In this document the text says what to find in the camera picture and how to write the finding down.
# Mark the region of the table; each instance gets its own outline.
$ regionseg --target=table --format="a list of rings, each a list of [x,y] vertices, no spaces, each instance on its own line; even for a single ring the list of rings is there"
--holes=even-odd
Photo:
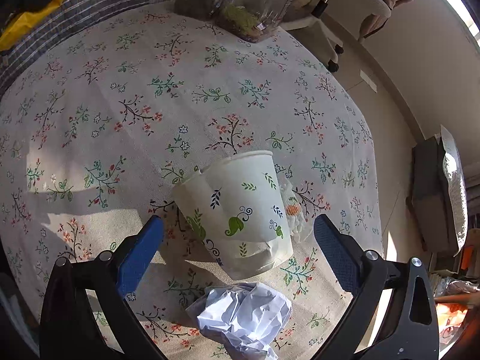
[[[115,250],[156,214],[165,239],[128,303],[169,359],[227,358],[184,308],[205,286],[232,280],[189,229],[171,188],[197,167],[259,149],[273,151],[277,176],[291,181],[310,223],[327,213],[382,254],[371,133],[345,90],[287,32],[250,44],[155,4],[50,50],[0,103],[0,237],[33,313],[57,257],[80,262]],[[292,318],[272,343],[281,358],[309,359],[351,300],[313,237],[249,281],[292,300]]]

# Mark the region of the tiled floor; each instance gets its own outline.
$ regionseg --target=tiled floor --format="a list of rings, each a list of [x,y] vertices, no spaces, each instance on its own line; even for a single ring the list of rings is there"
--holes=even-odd
[[[311,28],[292,31],[291,34],[312,54],[321,52]],[[391,261],[406,262],[410,257],[418,256],[428,265],[430,255],[423,252],[418,231],[405,205],[410,184],[411,149],[416,142],[392,97],[368,64],[349,44],[344,43],[343,48],[345,52],[338,62],[340,69],[334,76],[362,111],[373,136],[385,257]],[[360,69],[377,85],[377,93],[362,80]],[[384,291],[376,317],[361,347],[371,344],[376,335],[389,294]]]

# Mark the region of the yellow bag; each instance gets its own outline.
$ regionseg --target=yellow bag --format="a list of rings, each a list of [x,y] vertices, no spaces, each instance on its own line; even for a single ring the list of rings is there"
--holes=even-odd
[[[52,0],[39,12],[23,12],[18,14],[4,33],[0,36],[0,51],[10,49],[22,36],[29,33],[45,16],[48,16],[60,5],[63,0]]]

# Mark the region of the white wall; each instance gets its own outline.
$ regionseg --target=white wall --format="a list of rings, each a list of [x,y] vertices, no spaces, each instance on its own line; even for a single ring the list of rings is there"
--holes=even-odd
[[[369,13],[356,0],[330,0],[326,12],[356,38]],[[442,123],[457,142],[464,169],[473,169],[480,165],[480,53],[462,25],[444,0],[416,0],[394,9],[364,47],[395,83],[424,135],[431,137]]]

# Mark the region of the striped fabric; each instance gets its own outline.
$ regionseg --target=striped fabric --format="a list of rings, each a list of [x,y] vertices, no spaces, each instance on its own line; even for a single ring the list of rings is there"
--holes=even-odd
[[[31,33],[7,52],[7,66],[0,67],[0,97],[15,79],[42,54],[70,36],[128,9],[151,0],[65,0]]]

